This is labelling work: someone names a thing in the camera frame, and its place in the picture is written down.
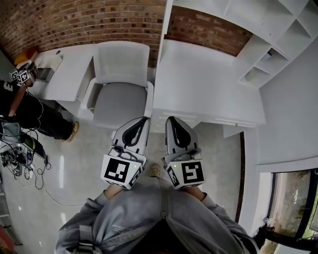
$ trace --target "shoe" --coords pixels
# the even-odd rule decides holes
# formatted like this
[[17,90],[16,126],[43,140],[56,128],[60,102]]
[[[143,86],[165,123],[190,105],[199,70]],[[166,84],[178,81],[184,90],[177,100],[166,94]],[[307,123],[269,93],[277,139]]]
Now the shoe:
[[160,175],[161,175],[161,166],[157,163],[152,164],[150,177],[160,178]]
[[71,136],[66,140],[66,142],[71,142],[74,138],[74,136],[76,135],[76,133],[78,133],[80,128],[80,124],[78,122],[73,123],[73,131]]

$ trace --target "person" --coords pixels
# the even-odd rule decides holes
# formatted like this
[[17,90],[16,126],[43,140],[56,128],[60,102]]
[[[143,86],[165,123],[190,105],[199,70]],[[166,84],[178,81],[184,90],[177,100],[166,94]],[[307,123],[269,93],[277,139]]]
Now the person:
[[62,114],[43,104],[28,92],[37,76],[34,63],[28,69],[30,79],[21,86],[17,81],[0,79],[0,115],[6,122],[18,122],[22,128],[37,129],[40,133],[55,139],[71,142],[79,130],[78,122],[71,123]]
[[109,186],[59,231],[56,254],[256,254],[258,247],[198,187],[175,190],[159,165],[131,190]]

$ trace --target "sneaker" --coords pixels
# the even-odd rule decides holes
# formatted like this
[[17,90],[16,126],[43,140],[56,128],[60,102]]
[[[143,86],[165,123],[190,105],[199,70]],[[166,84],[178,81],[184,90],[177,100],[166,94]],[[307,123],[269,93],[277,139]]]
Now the sneaker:
[[160,175],[161,175],[161,166],[157,163],[152,164],[150,177],[160,178]]
[[66,140],[66,142],[71,142],[74,138],[74,136],[76,135],[76,133],[78,133],[80,128],[80,124],[78,122],[73,123],[73,131],[71,136]]

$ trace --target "black pants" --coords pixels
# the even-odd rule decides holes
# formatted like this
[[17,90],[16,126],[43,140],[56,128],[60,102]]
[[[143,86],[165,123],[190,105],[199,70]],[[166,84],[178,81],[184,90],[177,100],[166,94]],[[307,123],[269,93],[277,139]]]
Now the black pants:
[[55,139],[67,140],[73,131],[73,123],[31,95],[24,96],[16,111],[16,121],[22,128],[38,129],[40,133]]

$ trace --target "gray hoodie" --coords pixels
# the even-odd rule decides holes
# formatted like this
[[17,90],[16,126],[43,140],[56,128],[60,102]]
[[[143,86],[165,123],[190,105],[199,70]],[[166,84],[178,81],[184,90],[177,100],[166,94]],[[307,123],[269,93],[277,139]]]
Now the gray hoodie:
[[88,198],[60,229],[56,253],[69,253],[80,241],[80,225],[88,225],[103,253],[126,254],[162,219],[192,254],[258,253],[254,240],[208,196],[200,202],[158,178],[141,178],[111,200],[103,193]]

